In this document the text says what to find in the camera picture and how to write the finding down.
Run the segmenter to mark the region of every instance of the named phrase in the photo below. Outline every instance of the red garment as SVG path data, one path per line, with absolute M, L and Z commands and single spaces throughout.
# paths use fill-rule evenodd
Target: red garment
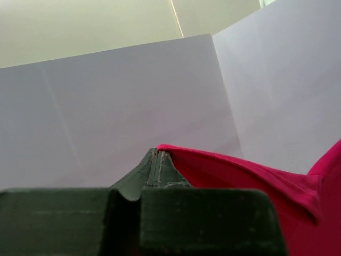
M 266 192 L 279 216 L 291 256 L 341 255 L 341 140 L 307 175 L 243 159 L 160 145 L 179 172 L 199 188 L 256 188 Z

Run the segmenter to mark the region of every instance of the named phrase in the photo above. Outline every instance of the pink cloth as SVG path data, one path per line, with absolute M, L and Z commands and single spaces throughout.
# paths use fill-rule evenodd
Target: pink cloth
M 341 255 L 341 140 L 307 175 L 195 149 L 160 145 L 199 188 L 256 188 L 273 202 L 291 256 Z

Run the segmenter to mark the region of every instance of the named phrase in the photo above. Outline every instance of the beige wall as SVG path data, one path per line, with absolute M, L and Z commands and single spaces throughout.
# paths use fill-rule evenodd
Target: beige wall
M 173 0 L 184 36 L 216 33 L 258 0 Z M 182 37 L 171 0 L 2 0 L 0 67 Z

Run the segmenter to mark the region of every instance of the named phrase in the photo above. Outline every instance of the white board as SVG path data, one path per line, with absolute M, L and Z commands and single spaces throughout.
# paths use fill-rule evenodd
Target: white board
M 341 138 L 340 13 L 277 0 L 213 36 L 244 158 L 306 173 Z
M 109 186 L 160 143 L 241 156 L 210 35 L 0 69 L 0 189 Z

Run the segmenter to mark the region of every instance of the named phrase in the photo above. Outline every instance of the red fabric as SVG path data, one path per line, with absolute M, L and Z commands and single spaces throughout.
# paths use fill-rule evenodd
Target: red fabric
M 243 159 L 160 145 L 188 182 L 199 188 L 256 188 L 279 216 L 291 256 L 341 255 L 341 140 L 312 167 L 294 174 Z

